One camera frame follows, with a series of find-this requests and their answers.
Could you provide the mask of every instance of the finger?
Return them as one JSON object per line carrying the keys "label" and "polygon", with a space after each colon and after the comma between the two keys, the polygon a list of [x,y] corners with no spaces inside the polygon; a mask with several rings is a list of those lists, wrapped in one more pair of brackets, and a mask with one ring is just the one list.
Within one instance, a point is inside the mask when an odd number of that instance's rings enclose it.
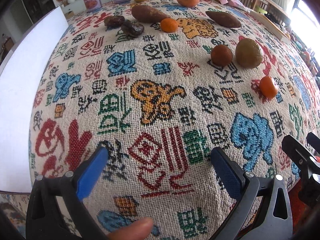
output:
{"label": "finger", "polygon": [[120,228],[110,234],[110,240],[144,240],[151,233],[153,228],[153,219],[149,217],[135,221],[127,227]]}

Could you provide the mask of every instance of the white cabinet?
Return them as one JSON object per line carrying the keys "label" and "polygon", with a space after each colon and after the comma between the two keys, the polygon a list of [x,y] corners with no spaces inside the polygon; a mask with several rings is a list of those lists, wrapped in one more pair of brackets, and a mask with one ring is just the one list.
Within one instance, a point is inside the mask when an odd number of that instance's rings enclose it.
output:
{"label": "white cabinet", "polygon": [[74,3],[68,4],[64,8],[62,8],[62,11],[64,14],[67,12],[73,11],[74,14],[77,14],[79,12],[83,12],[86,10],[85,4],[83,0],[77,0]]}

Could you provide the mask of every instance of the tablecloth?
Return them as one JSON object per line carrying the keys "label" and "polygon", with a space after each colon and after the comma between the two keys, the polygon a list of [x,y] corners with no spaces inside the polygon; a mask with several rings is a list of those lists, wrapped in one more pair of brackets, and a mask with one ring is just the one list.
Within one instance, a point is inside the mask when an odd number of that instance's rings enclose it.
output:
{"label": "tablecloth", "polygon": [[[305,138],[320,128],[319,90],[294,48],[244,11],[212,0],[193,8],[176,0],[142,4],[176,19],[178,31],[143,24],[144,33],[128,39],[107,29],[110,15],[136,22],[129,3],[69,20],[35,96],[31,177],[74,171],[105,146],[109,162],[84,204],[106,233],[150,216],[148,239],[208,239],[235,204],[208,160],[211,149],[221,147],[256,176],[281,174],[291,189],[298,168],[281,141],[291,134],[310,148]],[[208,10],[229,12],[242,27],[217,25]],[[243,69],[235,57],[225,67],[210,61],[214,46],[234,54],[243,38],[263,49],[258,68]],[[271,100],[258,88],[266,75],[279,87]]]}

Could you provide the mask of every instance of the window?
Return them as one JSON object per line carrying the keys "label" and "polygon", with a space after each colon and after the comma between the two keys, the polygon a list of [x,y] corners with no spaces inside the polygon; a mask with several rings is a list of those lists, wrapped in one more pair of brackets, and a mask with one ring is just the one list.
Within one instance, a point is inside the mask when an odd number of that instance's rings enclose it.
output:
{"label": "window", "polygon": [[292,30],[299,36],[308,48],[315,52],[315,58],[320,61],[320,26],[312,11],[302,0],[295,0],[290,15]]}

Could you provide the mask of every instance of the orange embroidered figure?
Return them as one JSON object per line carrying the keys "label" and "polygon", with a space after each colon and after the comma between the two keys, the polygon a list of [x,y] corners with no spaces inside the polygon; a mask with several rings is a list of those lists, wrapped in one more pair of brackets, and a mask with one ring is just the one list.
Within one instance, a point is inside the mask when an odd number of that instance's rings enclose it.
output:
{"label": "orange embroidered figure", "polygon": [[177,22],[188,39],[193,39],[196,36],[203,38],[215,38],[218,36],[218,32],[213,25],[205,20],[180,18],[177,19]]}
{"label": "orange embroidered figure", "polygon": [[174,115],[170,105],[172,97],[179,95],[184,98],[186,92],[181,86],[172,88],[168,84],[162,85],[150,80],[137,80],[131,86],[131,95],[142,102],[141,124],[152,124],[157,118],[161,120],[172,118]]}

